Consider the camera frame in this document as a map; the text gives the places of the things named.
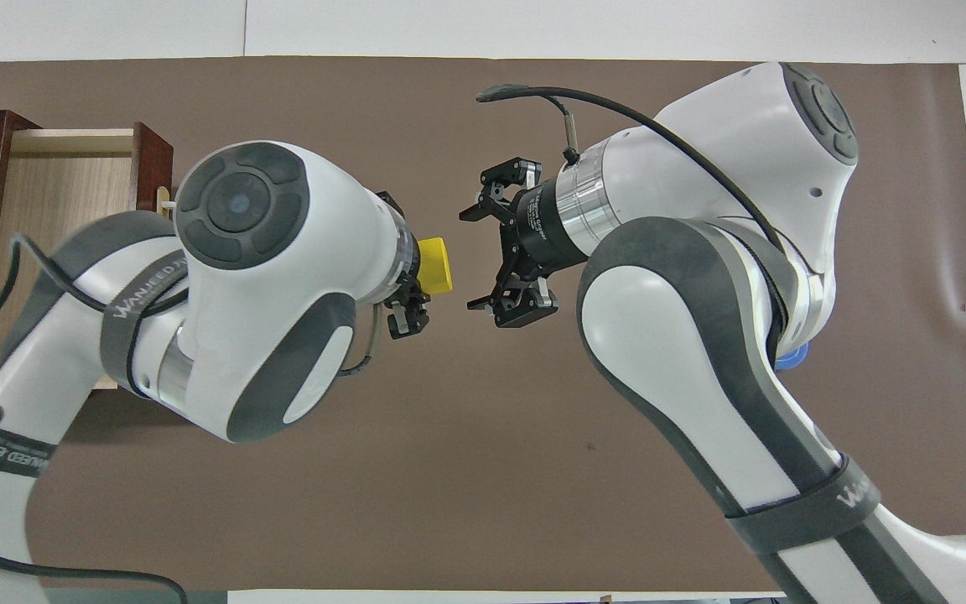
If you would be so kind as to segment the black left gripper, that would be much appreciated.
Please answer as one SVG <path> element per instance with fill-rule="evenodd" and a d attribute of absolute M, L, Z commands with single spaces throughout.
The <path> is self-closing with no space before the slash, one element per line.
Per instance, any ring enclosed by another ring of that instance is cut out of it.
<path fill-rule="evenodd" d="M 382 201 L 383 214 L 378 231 L 381 278 L 377 286 L 377 302 L 392 311 L 387 317 L 391 339 L 405 339 L 428 325 L 426 305 L 432 298 L 419 283 L 422 253 L 405 214 L 388 192 L 380 191 L 377 196 Z"/>

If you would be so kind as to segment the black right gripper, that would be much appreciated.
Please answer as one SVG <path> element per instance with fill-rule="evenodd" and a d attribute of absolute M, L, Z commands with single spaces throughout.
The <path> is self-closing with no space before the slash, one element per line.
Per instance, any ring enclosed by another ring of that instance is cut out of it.
<path fill-rule="evenodd" d="M 483 169 L 475 204 L 459 214 L 461 221 L 494 216 L 502 223 L 503 261 L 496 286 L 466 303 L 468 310 L 491 315 L 498 328 L 520 328 L 557 312 L 557 295 L 547 278 L 585 261 L 559 216 L 555 177 L 537 186 L 541 174 L 540 162 L 521 157 Z M 513 202 L 505 198 L 510 186 L 522 188 Z"/>

